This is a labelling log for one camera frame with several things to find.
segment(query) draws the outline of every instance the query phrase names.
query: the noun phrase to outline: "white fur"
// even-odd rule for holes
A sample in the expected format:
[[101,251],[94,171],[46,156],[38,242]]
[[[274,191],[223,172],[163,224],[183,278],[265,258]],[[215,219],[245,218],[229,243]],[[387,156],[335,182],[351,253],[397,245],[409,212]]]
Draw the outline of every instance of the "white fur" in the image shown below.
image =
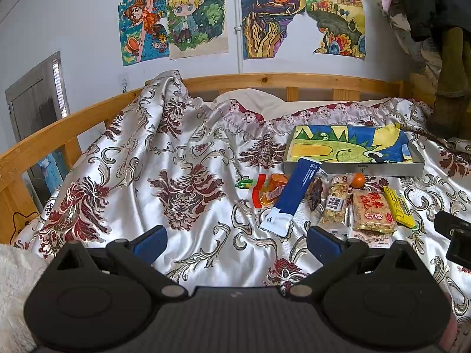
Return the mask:
[[23,305],[46,266],[36,254],[0,244],[0,353],[26,353],[36,347]]

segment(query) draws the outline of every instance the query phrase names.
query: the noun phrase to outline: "yellow package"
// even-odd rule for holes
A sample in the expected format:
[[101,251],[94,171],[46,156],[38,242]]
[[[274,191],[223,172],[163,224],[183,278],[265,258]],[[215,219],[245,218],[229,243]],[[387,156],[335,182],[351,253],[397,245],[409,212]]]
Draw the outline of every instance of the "yellow package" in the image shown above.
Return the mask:
[[395,221],[405,225],[408,228],[415,227],[415,221],[407,208],[406,200],[402,194],[397,194],[393,189],[384,186],[384,196],[391,207],[392,216]]

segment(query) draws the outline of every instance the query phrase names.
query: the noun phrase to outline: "white pipe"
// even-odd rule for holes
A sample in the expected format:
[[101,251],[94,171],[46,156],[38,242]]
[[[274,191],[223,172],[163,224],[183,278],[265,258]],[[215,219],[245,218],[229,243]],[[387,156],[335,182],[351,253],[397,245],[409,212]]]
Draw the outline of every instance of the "white pipe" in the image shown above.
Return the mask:
[[241,5],[240,0],[234,0],[234,12],[235,12],[235,35],[237,36],[237,67],[239,74],[243,73],[243,60],[242,60],[242,20],[241,20]]

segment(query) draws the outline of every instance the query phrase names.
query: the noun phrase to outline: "bed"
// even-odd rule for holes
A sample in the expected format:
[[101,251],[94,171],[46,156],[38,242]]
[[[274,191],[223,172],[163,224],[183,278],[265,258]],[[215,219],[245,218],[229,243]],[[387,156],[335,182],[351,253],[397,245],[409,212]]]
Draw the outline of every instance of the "bed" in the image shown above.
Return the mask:
[[[285,88],[287,102],[253,88]],[[333,100],[299,102],[305,88],[331,89]],[[208,90],[220,96],[214,102],[194,98]],[[302,203],[288,235],[277,237],[259,227],[267,208],[254,210],[236,183],[282,172],[295,125],[399,123],[426,160],[423,176],[367,177],[366,188],[388,185],[406,196],[416,227],[400,227],[394,238],[407,240],[451,293],[459,347],[471,326],[471,272],[446,260],[448,240],[433,230],[433,219],[442,209],[471,220],[471,142],[428,133],[431,109],[405,99],[410,91],[407,82],[346,76],[182,79],[177,71],[164,72],[142,89],[53,123],[0,156],[0,241],[51,260],[68,240],[103,246],[163,224],[169,242],[155,268],[189,291],[197,285],[287,290],[320,267],[306,247],[306,230],[320,214]],[[385,98],[360,102],[362,93]],[[107,130],[82,154],[77,135],[102,121]],[[74,167],[39,214],[21,174],[59,147]]]

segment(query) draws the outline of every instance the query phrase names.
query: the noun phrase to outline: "painting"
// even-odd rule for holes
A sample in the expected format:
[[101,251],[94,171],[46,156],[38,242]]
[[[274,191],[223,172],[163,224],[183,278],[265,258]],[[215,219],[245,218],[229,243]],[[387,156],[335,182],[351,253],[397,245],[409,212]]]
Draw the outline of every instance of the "painting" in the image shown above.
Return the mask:
[[400,127],[296,126],[287,160],[301,156],[319,162],[410,163],[409,139]]
[[165,0],[122,0],[118,15],[123,66],[169,56]]
[[243,56],[273,58],[287,37],[288,24],[305,11],[305,0],[241,0]]
[[366,54],[361,0],[306,0],[308,15],[323,33],[314,53],[362,58]]
[[167,0],[170,59],[228,53],[224,0]]

